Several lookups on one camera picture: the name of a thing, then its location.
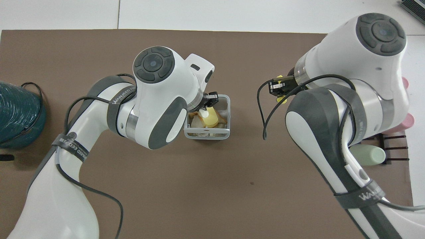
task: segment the yellow object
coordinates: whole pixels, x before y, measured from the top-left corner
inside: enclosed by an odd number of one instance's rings
[[[215,112],[217,113],[217,116],[218,116],[218,122],[223,123],[223,124],[227,124],[227,119],[223,118],[218,111],[215,110]]]
[[[276,99],[276,102],[279,102],[281,99],[283,99],[285,97],[285,95],[284,96],[281,96],[281,97],[278,97],[277,99]]]
[[[208,117],[202,118],[199,115],[203,125],[208,128],[213,128],[218,124],[218,116],[213,107],[207,107]]]
[[[276,102],[279,102],[281,99],[283,99],[285,96],[281,96],[281,97],[278,97],[277,99],[276,99]]]

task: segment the black object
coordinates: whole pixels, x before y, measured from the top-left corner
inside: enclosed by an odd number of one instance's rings
[[[425,25],[425,0],[403,0],[400,6]]]
[[[192,67],[193,69],[199,71],[201,68],[195,64],[190,65],[190,67]]]
[[[273,81],[269,82],[269,93],[276,97],[281,97],[295,89],[297,86],[298,84],[294,76],[277,77],[273,78]]]
[[[260,91],[261,91],[261,89],[265,86],[265,85],[267,85],[269,82],[272,82],[273,81],[273,79],[271,79],[271,80],[268,80],[268,81],[266,81],[266,82],[264,82],[259,88],[258,88],[258,90],[257,90],[257,103],[258,103],[258,109],[260,110],[260,115],[261,115],[261,120],[263,121],[263,139],[264,140],[266,140],[267,139],[267,131],[266,131],[266,129],[267,129],[267,124],[269,123],[269,120],[270,120],[270,118],[272,117],[272,115],[275,113],[275,111],[278,109],[278,107],[280,106],[280,105],[282,105],[282,103],[286,100],[286,99],[288,99],[288,97],[289,96],[292,96],[292,95],[296,95],[298,92],[300,92],[300,91],[302,91],[303,89],[306,89],[306,85],[307,84],[310,84],[311,82],[313,82],[313,81],[316,81],[316,80],[319,80],[319,79],[323,79],[323,78],[337,78],[337,79],[340,79],[340,80],[342,80],[342,81],[344,81],[345,83],[347,83],[349,86],[350,86],[350,88],[352,89],[352,90],[356,90],[356,87],[354,86],[354,84],[349,80],[349,79],[347,79],[346,77],[343,77],[343,76],[340,76],[340,75],[336,75],[336,74],[325,74],[325,75],[320,75],[320,76],[317,76],[317,77],[313,77],[313,78],[311,78],[311,79],[309,79],[309,80],[307,80],[306,82],[304,82],[304,83],[302,83],[302,84],[300,84],[299,86],[297,86],[297,87],[295,87],[293,90],[291,90],[290,92],[288,92],[288,94],[284,97],[284,98],[282,98],[276,105],[275,105],[275,107],[272,109],[272,111],[270,112],[270,114],[269,114],[269,116],[267,117],[267,119],[266,120],[264,120],[264,115],[263,115],[263,111],[262,111],[262,109],[261,109],[261,104],[260,104]]]
[[[216,91],[210,92],[208,94],[204,93],[202,96],[201,102],[194,109],[189,110],[188,112],[196,112],[205,107],[213,107],[218,102],[218,93]]]
[[[209,71],[208,72],[208,75],[205,77],[205,83],[208,83],[208,81],[210,80],[211,76],[213,75],[212,73],[213,73],[212,71]]]
[[[13,161],[15,160],[15,156],[11,154],[0,154],[0,161]]]

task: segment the gray joint cover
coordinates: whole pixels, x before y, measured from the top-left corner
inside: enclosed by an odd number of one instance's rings
[[[173,71],[173,52],[162,46],[154,46],[140,52],[133,63],[133,72],[142,82],[154,84],[165,80]]]
[[[149,148],[158,149],[170,143],[166,141],[167,136],[182,109],[187,110],[186,101],[182,97],[175,98],[153,127],[149,136]]]
[[[394,56],[406,46],[406,34],[391,17],[367,13],[357,19],[356,34],[362,45],[380,56]]]

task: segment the white floor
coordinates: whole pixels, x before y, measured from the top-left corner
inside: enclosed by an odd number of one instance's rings
[[[406,131],[413,202],[425,205],[425,26],[397,0],[0,0],[0,30],[6,29],[171,29],[329,33],[346,20],[379,12],[396,19],[408,36],[402,72],[410,81]]]

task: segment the black cable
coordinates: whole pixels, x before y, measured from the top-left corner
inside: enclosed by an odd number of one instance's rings
[[[352,90],[356,90],[356,87],[354,86],[354,84],[346,77],[340,76],[340,75],[335,75],[335,74],[325,74],[325,75],[321,75],[321,76],[317,76],[317,77],[313,77],[309,80],[307,80],[306,82],[298,85],[297,87],[295,87],[293,90],[291,90],[284,98],[282,98],[277,104],[276,106],[272,109],[272,111],[270,112],[269,116],[267,117],[267,120],[265,121],[265,123],[263,124],[263,139],[266,140],[267,139],[267,133],[266,133],[266,128],[267,125],[270,121],[270,118],[272,117],[272,115],[274,114],[274,112],[277,110],[277,108],[282,104],[283,101],[285,101],[286,99],[288,99],[289,96],[291,95],[295,95],[297,94],[304,86],[306,86],[307,84],[310,84],[313,81],[316,80],[320,80],[323,78],[337,78],[340,79],[344,82],[346,82],[350,88]]]
[[[264,121],[263,110],[261,109],[261,104],[260,104],[260,91],[262,90],[262,88],[265,85],[268,85],[270,82],[273,82],[273,79],[264,82],[257,90],[257,104],[258,104],[258,109],[260,110],[261,121],[263,122],[263,127],[264,127],[265,121]]]
[[[43,111],[43,94],[41,94],[41,89],[36,83],[33,83],[33,82],[25,82],[21,85],[21,87],[23,88],[26,85],[34,85],[38,90],[38,94],[40,96],[40,108],[38,109],[37,116],[35,117],[33,122],[28,127],[24,128],[18,135],[14,136],[10,139],[6,139],[5,141],[0,142],[0,144],[3,144],[3,143],[10,141],[12,139],[16,139],[17,137],[26,134],[37,123],[38,119],[40,118],[41,112]]]
[[[118,199],[116,199],[116,198],[114,198],[113,196],[111,196],[111,195],[109,195],[109,194],[107,194],[107,193],[104,193],[104,192],[102,192],[102,191],[99,191],[99,190],[96,190],[96,189],[94,189],[94,188],[90,188],[90,187],[88,187],[88,186],[86,186],[86,185],[84,185],[84,184],[82,184],[82,183],[80,183],[80,182],[78,182],[78,181],[76,181],[75,179],[73,179],[73,178],[71,178],[66,172],[64,172],[64,170],[62,169],[62,167],[60,167],[60,164],[59,163],[57,163],[56,164],[56,168],[57,168],[57,170],[59,171],[59,173],[66,179],[66,180],[68,180],[69,182],[71,182],[71,183],[73,183],[73,184],[75,184],[75,185],[77,185],[77,186],[79,186],[79,187],[81,187],[81,188],[84,188],[84,189],[86,189],[86,190],[88,190],[88,191],[90,191],[90,192],[94,192],[94,193],[97,193],[97,194],[99,194],[99,195],[102,195],[102,196],[105,196],[105,197],[107,197],[107,198],[109,198],[109,199],[111,199],[111,200],[113,200],[114,202],[116,202],[117,204],[118,204],[118,206],[119,206],[119,209],[120,209],[120,212],[121,212],[121,216],[120,216],[120,220],[119,220],[119,226],[118,226],[118,230],[117,230],[117,232],[116,232],[116,235],[115,235],[115,239],[117,239],[118,238],[118,236],[119,236],[119,233],[120,233],[120,231],[121,231],[121,226],[122,226],[122,220],[123,220],[123,218],[124,218],[124,208],[122,207],[122,204],[121,204],[121,202],[118,200]]]
[[[127,98],[125,98],[121,102],[121,104],[124,104],[124,103],[129,102],[130,100],[132,100],[136,96],[136,93],[137,93],[137,82],[136,82],[136,78],[133,75],[130,75],[130,74],[127,74],[127,73],[120,73],[120,74],[117,74],[117,76],[119,76],[119,77],[130,77],[131,79],[134,80],[134,85],[136,86],[136,89]]]
[[[341,119],[341,123],[338,127],[338,130],[337,130],[338,146],[339,146],[338,147],[338,153],[339,153],[341,159],[343,160],[344,165],[346,165],[346,160],[345,160],[344,153],[343,153],[343,130],[344,130],[344,125],[345,125],[345,122],[347,120],[348,114],[350,112],[351,112],[351,109],[347,105],[347,108],[344,110],[344,114],[343,114],[343,117]]]
[[[425,206],[413,206],[413,207],[410,207],[410,206],[401,206],[401,205],[397,205],[397,204],[394,204],[394,203],[391,203],[391,202],[387,202],[387,201],[382,200],[382,199],[379,201],[379,203],[382,204],[382,205],[385,205],[385,206],[387,206],[389,208],[396,209],[396,210],[401,210],[401,211],[411,211],[411,212],[414,212],[414,211],[419,211],[419,210],[425,210]]]
[[[65,124],[64,124],[64,127],[63,127],[64,134],[67,134],[68,131],[69,131],[69,128],[68,128],[69,114],[70,114],[72,108],[74,107],[74,105],[76,105],[81,100],[99,100],[99,101],[105,102],[107,104],[109,103],[109,100],[105,100],[105,99],[97,97],[97,96],[83,96],[83,97],[76,99],[74,102],[72,102],[72,104],[68,107],[68,110],[66,111]]]

